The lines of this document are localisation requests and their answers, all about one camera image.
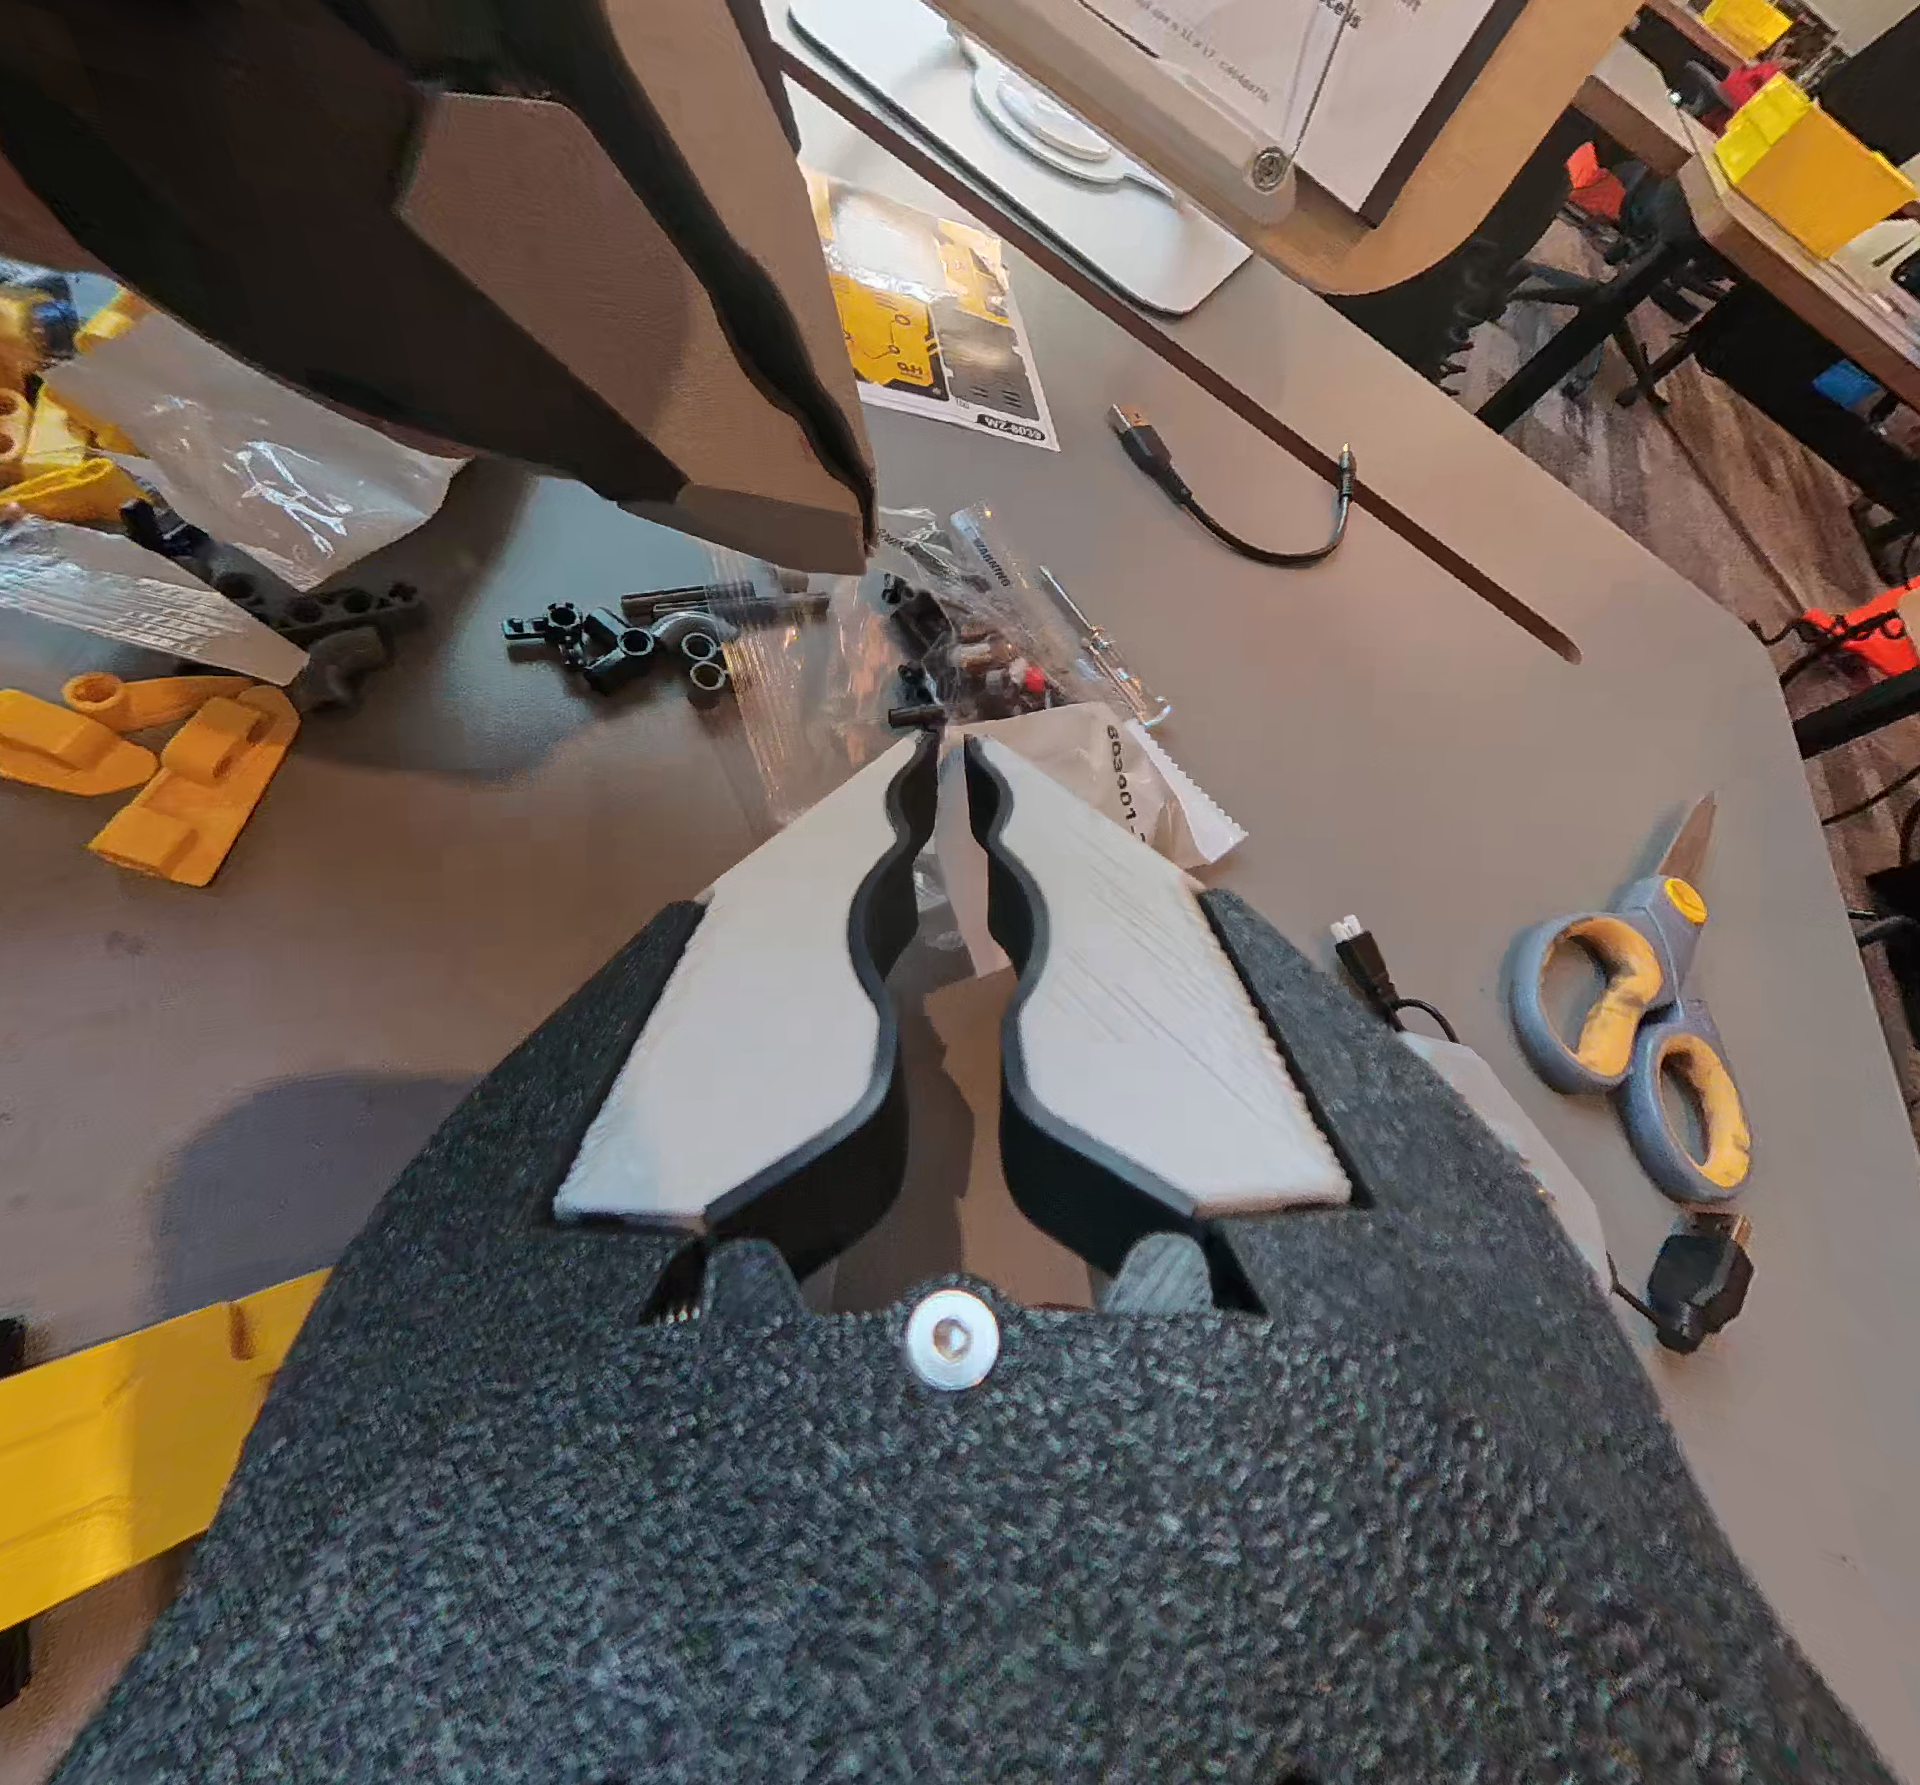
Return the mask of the black holed beam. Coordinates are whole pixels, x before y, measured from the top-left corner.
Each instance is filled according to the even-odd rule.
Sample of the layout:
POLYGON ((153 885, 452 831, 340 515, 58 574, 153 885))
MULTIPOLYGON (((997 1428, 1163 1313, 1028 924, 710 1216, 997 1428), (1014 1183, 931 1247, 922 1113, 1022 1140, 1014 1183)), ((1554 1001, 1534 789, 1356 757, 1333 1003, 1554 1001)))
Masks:
POLYGON ((347 585, 296 592, 289 587, 266 583, 260 576, 229 570, 214 574, 212 589, 303 650, 358 629, 391 637, 417 628, 427 616, 424 597, 407 583, 392 583, 386 589, 347 585))

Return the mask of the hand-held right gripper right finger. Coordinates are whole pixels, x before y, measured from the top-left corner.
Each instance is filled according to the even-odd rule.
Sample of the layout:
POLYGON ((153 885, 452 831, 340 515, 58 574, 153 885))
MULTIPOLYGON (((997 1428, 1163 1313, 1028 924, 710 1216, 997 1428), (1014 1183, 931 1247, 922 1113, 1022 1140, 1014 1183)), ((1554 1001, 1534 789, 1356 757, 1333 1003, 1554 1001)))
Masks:
POLYGON ((1154 1235, 1237 1277, 1232 1224, 1350 1208, 1204 887, 1004 742, 972 736, 965 780, 1016 974, 997 1134, 1017 1209, 1106 1277, 1154 1235))

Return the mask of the neighbouring grey desk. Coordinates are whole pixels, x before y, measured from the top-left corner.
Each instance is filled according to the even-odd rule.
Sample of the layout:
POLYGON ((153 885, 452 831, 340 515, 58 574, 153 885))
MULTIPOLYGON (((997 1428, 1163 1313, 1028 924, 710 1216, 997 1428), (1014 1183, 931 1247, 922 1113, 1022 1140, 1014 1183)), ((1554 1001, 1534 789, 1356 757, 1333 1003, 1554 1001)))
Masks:
POLYGON ((1579 85, 1572 105, 1660 177, 1678 177, 1697 237, 1731 267, 1767 290, 1840 357, 1918 406, 1916 304, 1858 284, 1835 261, 1811 255, 1734 189, 1715 137, 1667 96, 1654 65, 1612 46, 1579 85))

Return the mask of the orange object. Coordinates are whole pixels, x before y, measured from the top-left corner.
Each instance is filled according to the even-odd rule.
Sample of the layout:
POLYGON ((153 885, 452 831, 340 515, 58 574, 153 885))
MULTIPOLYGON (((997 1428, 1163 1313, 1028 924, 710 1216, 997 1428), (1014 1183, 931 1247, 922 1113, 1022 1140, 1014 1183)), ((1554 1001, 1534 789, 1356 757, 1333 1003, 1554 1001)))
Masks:
POLYGON ((1914 621, 1918 577, 1887 589, 1878 599, 1847 612, 1809 608, 1795 621, 1795 632, 1817 660, 1838 660, 1840 668, 1864 674, 1869 683, 1918 668, 1914 621))

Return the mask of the clear bag of mixed bricks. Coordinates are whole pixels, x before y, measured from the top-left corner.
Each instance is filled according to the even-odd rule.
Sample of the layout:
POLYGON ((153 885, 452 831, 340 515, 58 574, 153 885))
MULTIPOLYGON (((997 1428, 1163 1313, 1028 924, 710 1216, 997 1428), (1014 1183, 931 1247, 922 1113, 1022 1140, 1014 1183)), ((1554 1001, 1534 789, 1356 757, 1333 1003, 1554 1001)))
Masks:
POLYGON ((460 458, 319 406, 118 293, 78 328, 4 284, 4 612, 287 687, 296 640, 199 576, 283 594, 425 524, 460 458))

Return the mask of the yellow panel brick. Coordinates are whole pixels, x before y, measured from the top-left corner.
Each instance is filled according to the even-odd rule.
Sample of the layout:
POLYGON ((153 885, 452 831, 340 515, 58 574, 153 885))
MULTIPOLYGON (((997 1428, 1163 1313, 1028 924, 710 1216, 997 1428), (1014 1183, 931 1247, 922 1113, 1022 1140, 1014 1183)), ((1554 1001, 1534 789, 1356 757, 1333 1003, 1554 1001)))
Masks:
POLYGON ((330 1277, 291 1277, 1 1385, 1 1628, 212 1524, 330 1277))

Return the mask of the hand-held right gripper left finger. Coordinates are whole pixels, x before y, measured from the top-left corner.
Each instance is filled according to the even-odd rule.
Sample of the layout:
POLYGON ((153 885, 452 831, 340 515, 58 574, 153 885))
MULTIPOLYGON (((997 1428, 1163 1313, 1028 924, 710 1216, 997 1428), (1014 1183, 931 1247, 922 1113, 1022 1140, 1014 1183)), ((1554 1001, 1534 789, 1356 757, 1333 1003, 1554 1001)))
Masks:
POLYGON ((884 1218, 906 1169, 889 977, 918 929, 939 754, 901 739, 693 902, 558 1224, 758 1240, 811 1277, 884 1218))

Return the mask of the large yellow plastic bin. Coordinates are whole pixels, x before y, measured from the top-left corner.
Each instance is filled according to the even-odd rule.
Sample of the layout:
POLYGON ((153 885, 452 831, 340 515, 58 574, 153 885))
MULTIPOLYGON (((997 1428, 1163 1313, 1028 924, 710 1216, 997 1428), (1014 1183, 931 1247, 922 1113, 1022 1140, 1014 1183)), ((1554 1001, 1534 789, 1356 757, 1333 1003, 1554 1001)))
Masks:
POLYGON ((1907 172, 1784 75, 1732 114, 1713 157, 1731 189, 1821 261, 1916 202, 1907 172))

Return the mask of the dark grey connector piece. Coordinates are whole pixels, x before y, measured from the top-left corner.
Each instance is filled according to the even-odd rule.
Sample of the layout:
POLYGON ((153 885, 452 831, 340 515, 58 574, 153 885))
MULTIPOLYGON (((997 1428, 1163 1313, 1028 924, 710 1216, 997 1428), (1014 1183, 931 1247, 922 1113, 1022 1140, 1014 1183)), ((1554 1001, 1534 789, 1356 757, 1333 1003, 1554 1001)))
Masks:
POLYGON ((286 694, 304 718, 352 714, 391 664, 392 648, 377 626, 329 632, 307 645, 304 668, 286 694))

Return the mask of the small clear screwdriver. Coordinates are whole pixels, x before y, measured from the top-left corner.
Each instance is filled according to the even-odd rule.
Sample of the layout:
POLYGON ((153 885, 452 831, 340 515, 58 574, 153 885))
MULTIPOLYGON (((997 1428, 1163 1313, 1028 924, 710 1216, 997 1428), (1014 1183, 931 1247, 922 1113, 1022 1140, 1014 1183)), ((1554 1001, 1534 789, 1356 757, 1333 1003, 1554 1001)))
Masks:
POLYGON ((1064 614, 1075 634, 1075 642, 1090 668, 1095 670, 1128 708, 1133 719, 1146 732, 1157 732, 1174 715, 1171 704, 1154 691, 1128 664, 1112 636, 1091 620, 1079 601, 1067 590, 1052 568, 1038 565, 1035 576, 1054 607, 1064 614))

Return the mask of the orange grey scissors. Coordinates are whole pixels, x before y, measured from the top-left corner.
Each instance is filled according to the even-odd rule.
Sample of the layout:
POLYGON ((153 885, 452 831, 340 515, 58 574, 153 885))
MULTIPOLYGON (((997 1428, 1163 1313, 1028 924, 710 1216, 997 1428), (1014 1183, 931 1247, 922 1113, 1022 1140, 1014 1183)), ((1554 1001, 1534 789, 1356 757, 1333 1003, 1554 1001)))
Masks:
POLYGON ((1721 1032, 1690 978, 1711 913, 1699 888, 1713 791, 1650 871, 1605 908, 1567 913, 1517 941, 1506 1012, 1534 1074, 1562 1097, 1607 1097, 1648 1183, 1688 1211, 1729 1211, 1754 1172, 1754 1131, 1721 1032), (1597 992, 1575 1034, 1550 1008, 1551 971, 1579 955, 1597 992))

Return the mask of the loose black pins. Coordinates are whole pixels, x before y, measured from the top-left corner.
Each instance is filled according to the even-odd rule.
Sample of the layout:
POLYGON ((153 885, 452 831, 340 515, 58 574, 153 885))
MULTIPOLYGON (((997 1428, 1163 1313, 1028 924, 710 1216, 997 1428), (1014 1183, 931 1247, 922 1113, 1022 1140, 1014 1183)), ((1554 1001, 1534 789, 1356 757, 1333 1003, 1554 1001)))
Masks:
POLYGON ((828 592, 804 576, 770 587, 705 583, 631 592, 616 607, 548 602, 527 620, 504 620, 513 652, 539 652, 580 687, 612 695, 672 668, 690 702, 710 706, 734 691, 730 648, 770 624, 809 620, 828 608, 828 592))

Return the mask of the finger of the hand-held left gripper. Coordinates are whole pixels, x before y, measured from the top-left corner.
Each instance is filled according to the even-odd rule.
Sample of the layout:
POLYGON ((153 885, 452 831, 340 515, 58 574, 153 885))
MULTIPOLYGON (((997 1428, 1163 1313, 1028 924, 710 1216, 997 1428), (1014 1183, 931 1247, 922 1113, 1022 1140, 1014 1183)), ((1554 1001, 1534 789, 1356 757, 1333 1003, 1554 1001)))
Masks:
POLYGON ((826 273, 801 297, 800 369, 850 429, 832 476, 801 403, 737 355, 707 286, 587 123, 558 101, 425 101, 397 215, 616 422, 661 477, 590 477, 631 515, 809 574, 870 558, 872 449, 830 335, 826 273))
POLYGON ((874 530, 874 457, 763 0, 599 4, 687 175, 665 200, 676 243, 735 361, 789 420, 828 524, 874 530))

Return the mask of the yellow black sticker sheet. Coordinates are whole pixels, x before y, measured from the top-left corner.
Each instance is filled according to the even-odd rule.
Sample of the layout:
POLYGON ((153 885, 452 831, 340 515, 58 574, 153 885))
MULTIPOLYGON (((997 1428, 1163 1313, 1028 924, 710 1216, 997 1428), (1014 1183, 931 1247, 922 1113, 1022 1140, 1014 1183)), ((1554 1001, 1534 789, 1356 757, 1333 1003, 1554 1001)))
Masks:
POLYGON ((801 168, 862 398, 1059 447, 1001 241, 801 168))

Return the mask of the yellow connector brick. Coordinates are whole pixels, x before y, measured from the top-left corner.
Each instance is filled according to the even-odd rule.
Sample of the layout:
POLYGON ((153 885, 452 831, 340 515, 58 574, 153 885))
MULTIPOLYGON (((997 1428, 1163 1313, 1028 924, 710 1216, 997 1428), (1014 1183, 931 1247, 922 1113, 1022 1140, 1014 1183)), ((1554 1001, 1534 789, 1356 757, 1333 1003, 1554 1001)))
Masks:
POLYGON ((166 740, 145 786, 88 840, 88 851, 136 874, 209 885, 299 729, 294 702, 269 684, 208 699, 166 740))
POLYGON ((240 674, 112 672, 74 677, 59 699, 4 689, 1 776, 71 796, 137 789, 154 776, 157 754, 132 740, 136 732, 178 723, 219 695, 251 689, 252 681, 240 674))

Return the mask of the clear bag of black pins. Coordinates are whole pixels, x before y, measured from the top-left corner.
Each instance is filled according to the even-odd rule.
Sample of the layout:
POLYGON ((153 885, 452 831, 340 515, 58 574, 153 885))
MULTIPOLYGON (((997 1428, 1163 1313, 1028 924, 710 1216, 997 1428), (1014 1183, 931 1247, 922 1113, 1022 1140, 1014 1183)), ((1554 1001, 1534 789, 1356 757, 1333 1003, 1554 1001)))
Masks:
MULTIPOLYGON (((717 583, 770 587, 764 559, 713 549, 717 583)), ((773 826, 800 819, 896 742, 939 744, 937 821, 916 860, 931 940, 972 974, 1005 968, 989 934, 987 864, 972 840, 961 744, 1004 742, 1187 874, 1244 828, 1174 764, 1090 668, 1005 515, 889 507, 865 574, 806 574, 828 608, 730 648, 747 759, 773 826)))

